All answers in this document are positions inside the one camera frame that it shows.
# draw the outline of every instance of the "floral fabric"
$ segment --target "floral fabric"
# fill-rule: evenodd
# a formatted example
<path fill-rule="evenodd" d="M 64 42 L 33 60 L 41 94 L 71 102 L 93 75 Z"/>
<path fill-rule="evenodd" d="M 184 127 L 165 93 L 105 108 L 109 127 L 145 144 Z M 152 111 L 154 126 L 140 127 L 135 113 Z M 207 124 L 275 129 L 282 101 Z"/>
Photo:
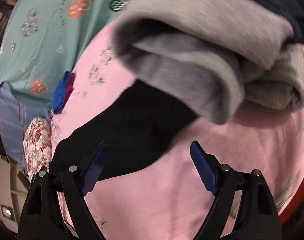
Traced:
<path fill-rule="evenodd" d="M 46 119 L 36 117 L 32 120 L 25 133 L 23 147 L 30 179 L 38 173 L 42 166 L 45 166 L 49 171 L 51 127 Z"/>

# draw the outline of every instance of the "blue cloth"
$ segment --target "blue cloth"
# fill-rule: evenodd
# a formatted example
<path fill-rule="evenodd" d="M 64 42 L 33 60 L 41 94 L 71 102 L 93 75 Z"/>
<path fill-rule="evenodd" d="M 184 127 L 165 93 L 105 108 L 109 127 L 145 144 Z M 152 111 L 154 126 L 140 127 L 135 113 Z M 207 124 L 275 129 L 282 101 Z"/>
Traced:
<path fill-rule="evenodd" d="M 68 97 L 70 96 L 71 92 L 69 95 L 66 95 L 67 93 L 67 88 L 69 84 L 71 85 L 74 81 L 74 74 L 71 73 L 71 71 L 66 71 L 63 77 L 60 79 L 54 94 L 52 98 L 52 110 L 54 114 L 61 114 L 62 110 L 65 106 L 66 101 L 68 100 Z"/>
<path fill-rule="evenodd" d="M 35 117 L 50 121 L 45 106 L 28 105 L 18 101 L 8 83 L 0 85 L 0 135 L 8 156 L 26 168 L 23 139 L 29 124 Z"/>

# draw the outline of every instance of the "pink bed sheet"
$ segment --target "pink bed sheet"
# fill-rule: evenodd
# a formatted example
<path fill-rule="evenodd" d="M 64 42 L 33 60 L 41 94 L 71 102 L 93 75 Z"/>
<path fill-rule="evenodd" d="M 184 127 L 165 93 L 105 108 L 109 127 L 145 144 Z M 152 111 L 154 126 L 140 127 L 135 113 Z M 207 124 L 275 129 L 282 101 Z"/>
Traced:
<path fill-rule="evenodd" d="M 135 80 L 113 58 L 109 40 L 113 24 L 93 39 L 74 69 L 75 90 L 63 113 L 52 118 L 52 154 L 61 140 L 107 109 Z M 261 170 L 280 212 L 304 177 L 304 109 L 292 114 L 240 109 L 234 120 L 222 126 L 200 117 L 177 135 L 157 162 L 97 182 L 86 196 L 109 240 L 194 238 L 214 200 L 190 158 L 194 140 L 237 171 Z M 233 227 L 239 200 L 236 194 L 224 234 Z M 65 219 L 72 223 L 61 201 Z"/>

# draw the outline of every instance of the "silver screw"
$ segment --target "silver screw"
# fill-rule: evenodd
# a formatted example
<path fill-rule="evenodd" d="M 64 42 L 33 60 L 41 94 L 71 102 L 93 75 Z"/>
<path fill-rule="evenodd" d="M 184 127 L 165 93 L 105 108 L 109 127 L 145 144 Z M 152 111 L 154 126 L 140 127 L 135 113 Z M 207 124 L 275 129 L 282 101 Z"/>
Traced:
<path fill-rule="evenodd" d="M 74 172 L 77 170 L 77 166 L 76 165 L 72 165 L 69 167 L 69 171 Z"/>
<path fill-rule="evenodd" d="M 227 165 L 227 164 L 222 164 L 221 165 L 221 169 L 223 170 L 223 171 L 229 171 L 230 170 L 230 166 L 229 165 Z"/>
<path fill-rule="evenodd" d="M 262 173 L 261 173 L 260 170 L 253 170 L 253 173 L 254 173 L 254 175 L 256 175 L 256 176 L 262 175 Z"/>
<path fill-rule="evenodd" d="M 39 172 L 39 177 L 44 177 L 46 175 L 46 171 L 40 171 Z"/>

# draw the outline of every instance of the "gray fabric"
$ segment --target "gray fabric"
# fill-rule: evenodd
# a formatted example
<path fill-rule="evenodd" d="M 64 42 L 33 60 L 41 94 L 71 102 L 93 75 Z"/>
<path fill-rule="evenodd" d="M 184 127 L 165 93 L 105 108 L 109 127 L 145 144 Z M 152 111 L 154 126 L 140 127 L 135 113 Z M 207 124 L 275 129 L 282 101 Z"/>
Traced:
<path fill-rule="evenodd" d="M 304 59 L 299 46 L 284 47 L 271 69 L 253 82 L 245 84 L 245 90 L 245 107 L 269 112 L 292 112 L 302 109 Z"/>
<path fill-rule="evenodd" d="M 242 84 L 255 83 L 270 70 L 292 36 L 284 17 L 252 0 L 130 0 L 114 29 L 113 44 L 139 79 L 221 124 L 244 100 Z M 275 94 L 282 95 L 286 86 L 273 85 Z M 247 88 L 251 100 L 273 106 L 254 85 Z M 285 97 L 275 106 L 279 110 L 288 102 Z"/>

